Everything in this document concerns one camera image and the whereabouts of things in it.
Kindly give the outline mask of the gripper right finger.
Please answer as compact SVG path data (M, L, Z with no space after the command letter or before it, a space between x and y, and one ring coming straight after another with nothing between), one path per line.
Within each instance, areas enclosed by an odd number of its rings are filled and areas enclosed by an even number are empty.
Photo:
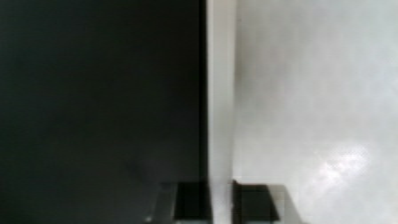
M232 224L305 224L282 185L232 181Z

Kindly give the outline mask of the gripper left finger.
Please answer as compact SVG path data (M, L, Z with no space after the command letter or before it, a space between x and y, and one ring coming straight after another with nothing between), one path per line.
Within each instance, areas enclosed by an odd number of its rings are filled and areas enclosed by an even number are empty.
M209 188L202 181L159 184L143 224L212 224Z

